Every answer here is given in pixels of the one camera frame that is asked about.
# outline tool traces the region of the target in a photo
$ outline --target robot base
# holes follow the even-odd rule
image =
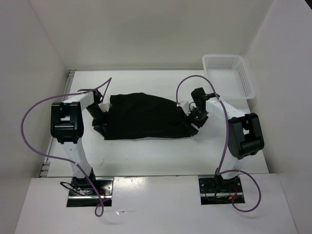
[[[102,199],[110,198],[104,202],[104,206],[112,206],[112,194],[113,194],[113,182],[114,178],[97,178],[93,181],[95,187],[101,195]],[[82,194],[78,195],[73,191],[69,191],[67,199],[67,207],[87,207],[87,206],[97,206],[99,204],[99,199],[94,190],[92,189],[81,189]]]

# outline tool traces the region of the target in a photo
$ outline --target metal mounting plate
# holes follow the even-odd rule
[[[104,202],[104,206],[112,206],[113,195],[113,182],[114,178],[97,178],[95,187],[101,195],[101,198],[110,198]],[[78,195],[72,191],[69,191],[67,199],[67,207],[87,207],[97,206],[99,203],[98,196],[95,192],[90,195]]]
[[[217,189],[214,175],[198,176],[200,200],[202,205],[229,204],[230,196],[235,194],[234,188],[228,187],[223,190]],[[233,186],[237,189],[237,195],[242,195],[234,200],[234,203],[245,203],[243,188],[238,178]]]

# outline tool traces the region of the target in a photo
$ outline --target white basket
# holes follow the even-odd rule
[[[206,77],[223,99],[252,99],[255,97],[245,60],[239,55],[205,55]]]

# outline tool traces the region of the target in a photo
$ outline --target black cable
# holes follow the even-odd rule
[[[74,187],[74,185],[73,184],[70,184],[70,183],[67,183],[67,182],[60,182],[59,183],[61,186],[63,186],[65,189],[68,189],[69,191],[72,191],[73,193],[75,193],[75,194],[78,194],[78,195],[80,195],[80,196],[85,196],[85,195],[83,195],[83,194],[80,194],[80,193],[78,193],[76,190],[74,190],[74,189],[72,189],[72,188],[69,188],[69,187],[67,187],[65,184],[68,184],[68,185],[70,185],[70,186],[72,186],[72,187]]]
[[[189,110],[190,110],[190,111],[192,111],[192,110],[191,110],[191,104],[192,104],[192,103],[195,103],[195,102],[194,102],[194,101],[190,102],[190,104],[189,104]]]

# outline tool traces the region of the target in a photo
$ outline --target white surface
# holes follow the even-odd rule
[[[204,55],[203,67],[218,94],[226,99],[252,99],[253,83],[245,60],[239,55]]]
[[[311,233],[312,10],[304,0],[276,0],[245,61],[257,97],[270,171],[282,186],[298,232]]]
[[[272,0],[29,0],[69,69],[201,68],[244,55]]]
[[[100,218],[94,207],[66,208],[68,191],[59,182],[69,178],[32,179],[16,234],[296,234],[278,176],[254,177],[262,202],[247,214],[231,204],[201,206],[197,176],[117,177],[112,207]],[[247,209],[258,192],[247,176],[241,181],[246,204],[238,206]]]
[[[110,95],[134,92],[175,100],[179,82],[193,74],[203,75],[203,71],[76,72],[71,92],[97,87],[112,77],[104,103],[109,102]],[[191,101],[191,91],[205,87],[205,82],[201,78],[185,81],[179,90],[179,100]],[[240,101],[236,105],[246,112],[249,111],[246,101]],[[85,127],[82,144],[96,176],[214,174],[219,164],[225,141],[225,123],[214,116],[209,117],[193,138],[104,140],[93,130],[90,114],[87,111],[82,114]],[[66,157],[56,140],[53,141],[50,154]],[[251,173],[267,173],[262,152],[249,156],[244,169]],[[48,176],[72,176],[71,166],[67,162],[52,159]]]
[[[0,232],[12,234],[43,161],[22,142],[20,121],[33,103],[63,91],[66,71],[28,1],[0,1],[0,32]],[[25,122],[29,141],[42,151],[50,139],[49,109],[48,103],[36,108]]]

